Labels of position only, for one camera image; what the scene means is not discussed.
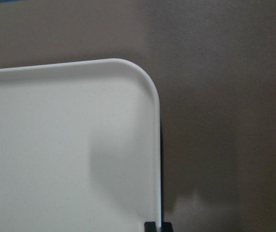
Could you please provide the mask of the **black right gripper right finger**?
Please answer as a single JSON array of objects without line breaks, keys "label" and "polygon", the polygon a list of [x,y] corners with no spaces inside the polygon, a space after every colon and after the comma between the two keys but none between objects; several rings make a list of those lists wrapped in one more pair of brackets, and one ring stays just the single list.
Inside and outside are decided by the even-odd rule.
[{"label": "black right gripper right finger", "polygon": [[162,222],[161,232],[173,232],[173,226],[171,222]]}]

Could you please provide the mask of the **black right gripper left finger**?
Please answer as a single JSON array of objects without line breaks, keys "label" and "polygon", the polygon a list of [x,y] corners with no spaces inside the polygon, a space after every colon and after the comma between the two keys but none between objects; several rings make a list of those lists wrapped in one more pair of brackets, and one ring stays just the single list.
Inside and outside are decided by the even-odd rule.
[{"label": "black right gripper left finger", "polygon": [[149,221],[144,223],[145,232],[156,232],[156,223],[154,221]]}]

